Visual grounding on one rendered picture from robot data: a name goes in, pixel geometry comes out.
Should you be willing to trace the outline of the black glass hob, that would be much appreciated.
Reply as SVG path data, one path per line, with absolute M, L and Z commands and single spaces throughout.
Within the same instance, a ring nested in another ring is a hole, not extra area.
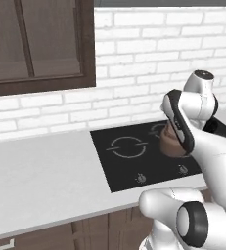
M 160 151 L 160 132 L 165 120 L 91 131 L 111 192 L 158 184 L 202 171 L 191 156 L 172 158 Z M 180 166 L 188 169 L 180 173 Z M 146 177 L 137 182 L 139 174 Z

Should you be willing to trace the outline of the brown pot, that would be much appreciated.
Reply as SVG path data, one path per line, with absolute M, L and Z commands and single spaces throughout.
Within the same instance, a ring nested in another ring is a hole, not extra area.
M 180 145 L 176 134 L 169 122 L 166 123 L 160 132 L 159 141 L 160 150 L 163 154 L 169 157 L 182 157 L 186 151 Z

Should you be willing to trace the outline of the brown base cupboard door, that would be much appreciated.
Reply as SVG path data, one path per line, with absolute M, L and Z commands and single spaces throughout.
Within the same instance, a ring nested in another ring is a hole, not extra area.
M 24 233 L 15 237 L 15 250 L 73 250 L 69 224 Z
M 108 250 L 107 214 L 72 222 L 71 229 L 75 250 Z

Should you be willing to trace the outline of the grey extractor hood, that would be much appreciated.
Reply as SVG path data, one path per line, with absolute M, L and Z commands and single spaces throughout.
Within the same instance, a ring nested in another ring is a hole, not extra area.
M 94 0 L 94 7 L 226 7 L 226 0 Z

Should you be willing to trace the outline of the dark wood wall cupboard door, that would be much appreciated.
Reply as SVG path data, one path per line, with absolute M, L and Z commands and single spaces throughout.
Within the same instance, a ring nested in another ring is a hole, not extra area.
M 95 85 L 93 0 L 0 0 L 0 96 Z

